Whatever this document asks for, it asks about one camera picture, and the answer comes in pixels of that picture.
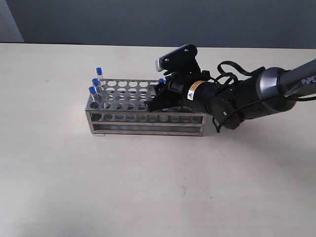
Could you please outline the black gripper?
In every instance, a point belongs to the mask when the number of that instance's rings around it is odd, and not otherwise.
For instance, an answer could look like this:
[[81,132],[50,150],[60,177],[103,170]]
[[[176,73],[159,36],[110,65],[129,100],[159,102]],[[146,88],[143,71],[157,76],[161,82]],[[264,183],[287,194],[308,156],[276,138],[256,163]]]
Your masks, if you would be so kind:
[[165,70],[166,82],[150,84],[149,91],[154,97],[144,102],[149,112],[183,106],[187,100],[189,87],[195,81],[210,80],[210,71],[201,70],[192,73],[185,71],[168,72]]

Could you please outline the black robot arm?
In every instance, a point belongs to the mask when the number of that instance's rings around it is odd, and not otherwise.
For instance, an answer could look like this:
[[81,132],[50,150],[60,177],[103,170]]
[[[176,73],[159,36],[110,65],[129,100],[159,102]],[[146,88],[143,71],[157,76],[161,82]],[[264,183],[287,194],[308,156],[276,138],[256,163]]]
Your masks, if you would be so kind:
[[157,59],[156,70],[165,79],[145,103],[149,112],[185,106],[212,116],[216,130],[234,130],[245,120],[287,112],[299,101],[316,98],[315,61],[293,70],[260,67],[252,72],[223,61],[213,78],[200,69],[197,53],[186,44]]

